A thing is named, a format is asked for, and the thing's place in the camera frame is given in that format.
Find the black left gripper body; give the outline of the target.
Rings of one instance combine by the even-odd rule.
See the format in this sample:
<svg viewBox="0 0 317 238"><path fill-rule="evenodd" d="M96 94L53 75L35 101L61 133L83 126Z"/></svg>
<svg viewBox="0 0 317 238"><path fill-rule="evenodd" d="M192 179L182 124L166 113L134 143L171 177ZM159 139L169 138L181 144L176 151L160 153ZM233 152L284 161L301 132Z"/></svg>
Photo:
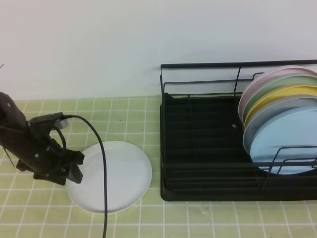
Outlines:
<svg viewBox="0 0 317 238"><path fill-rule="evenodd" d="M72 163L82 165L84 155L67 149L65 137L56 126L0 126L0 145L18 158L16 168L30 171L34 179L47 180L47 174L66 178Z"/></svg>

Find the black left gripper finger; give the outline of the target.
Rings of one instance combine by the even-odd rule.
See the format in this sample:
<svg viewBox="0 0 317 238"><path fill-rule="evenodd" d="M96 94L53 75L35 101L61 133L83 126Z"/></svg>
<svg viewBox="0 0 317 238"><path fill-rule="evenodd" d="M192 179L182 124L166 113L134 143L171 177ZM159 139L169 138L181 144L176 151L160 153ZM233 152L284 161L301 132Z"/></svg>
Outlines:
<svg viewBox="0 0 317 238"><path fill-rule="evenodd" d="M47 174L47 180L58 185L65 185L66 178L64 176Z"/></svg>
<svg viewBox="0 0 317 238"><path fill-rule="evenodd" d="M81 183L82 177L78 164L72 163L68 168L66 178L74 183Z"/></svg>

